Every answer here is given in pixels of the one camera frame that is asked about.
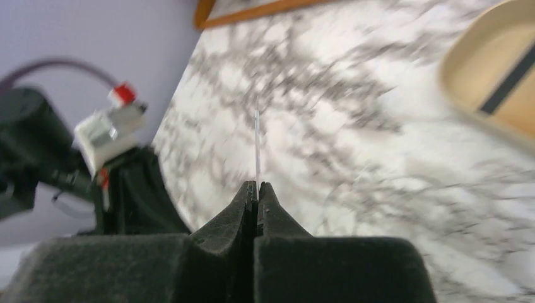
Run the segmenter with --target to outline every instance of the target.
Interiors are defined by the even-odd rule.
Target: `cable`
[[[83,212],[83,211],[77,211],[68,206],[65,203],[58,203],[57,199],[64,193],[64,191],[59,191],[55,193],[55,195],[52,196],[52,199],[50,202],[52,202],[52,205],[54,207],[64,213],[65,215],[75,218],[75,219],[89,219],[93,216],[93,212]]]
[[[102,80],[110,88],[114,88],[120,85],[120,82],[117,81],[114,77],[90,63],[67,58],[52,58],[39,60],[21,68],[18,68],[15,71],[12,71],[10,74],[0,80],[0,93],[14,88],[15,83],[22,77],[25,77],[26,75],[42,68],[48,68],[53,66],[67,66],[70,68],[86,71],[87,73],[90,73],[98,79]]]

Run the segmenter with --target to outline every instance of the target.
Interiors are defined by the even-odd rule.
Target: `black mechanical part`
[[[223,211],[189,236],[42,244],[0,302],[436,303],[422,258],[409,242],[312,237],[292,227],[298,224],[289,214],[271,211],[277,198],[269,183],[260,192],[265,201],[262,195],[256,200],[254,181],[245,182]],[[267,220],[255,211],[262,204],[269,205]],[[259,237],[257,218],[269,222]]]
[[[102,197],[95,200],[96,233],[191,233],[165,189],[152,148],[133,148],[103,169],[109,171],[110,208]]]
[[[31,210],[42,182],[95,205],[97,226],[85,234],[190,234],[151,148],[133,148],[106,163],[109,187],[103,189],[72,144],[71,133],[38,90],[15,88],[0,95],[0,220]]]
[[[34,88],[0,95],[0,150],[3,162],[62,167],[73,137],[47,99]]]

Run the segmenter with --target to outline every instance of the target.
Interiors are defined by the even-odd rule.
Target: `lavender wall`
[[[195,5],[193,0],[2,0],[0,75],[47,56],[92,62],[132,83],[149,104],[148,124],[139,137],[150,142],[199,38],[191,21]],[[109,106],[107,89],[77,71],[40,71],[24,82],[42,86],[71,129],[94,110]],[[39,187],[31,214],[0,223],[0,247],[93,226],[92,216],[71,218],[54,208],[53,194]],[[85,204],[72,207],[91,212]]]

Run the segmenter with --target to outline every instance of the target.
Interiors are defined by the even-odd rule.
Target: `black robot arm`
[[[104,188],[72,144],[71,133],[38,90],[14,88],[0,95],[0,220],[31,210],[42,182],[95,205],[92,234],[190,233],[151,148],[133,148],[107,162]]]

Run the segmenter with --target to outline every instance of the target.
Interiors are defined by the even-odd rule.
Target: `red connector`
[[[108,95],[111,102],[117,107],[128,105],[136,99],[136,92],[130,84],[123,82],[121,85],[114,87]]]

